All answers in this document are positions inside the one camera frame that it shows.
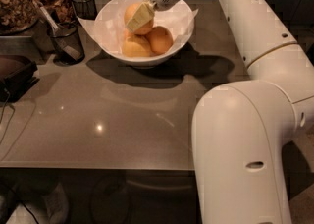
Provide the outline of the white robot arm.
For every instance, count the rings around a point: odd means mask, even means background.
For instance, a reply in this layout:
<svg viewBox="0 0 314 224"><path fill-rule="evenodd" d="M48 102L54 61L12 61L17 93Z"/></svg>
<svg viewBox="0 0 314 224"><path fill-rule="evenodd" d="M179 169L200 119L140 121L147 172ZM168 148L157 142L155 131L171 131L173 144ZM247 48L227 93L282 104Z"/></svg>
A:
<svg viewBox="0 0 314 224"><path fill-rule="evenodd" d="M135 30L179 0L144 0ZM219 0L244 82L208 91L192 118L203 224L291 224L282 148L314 120L314 67L265 0Z"/></svg>

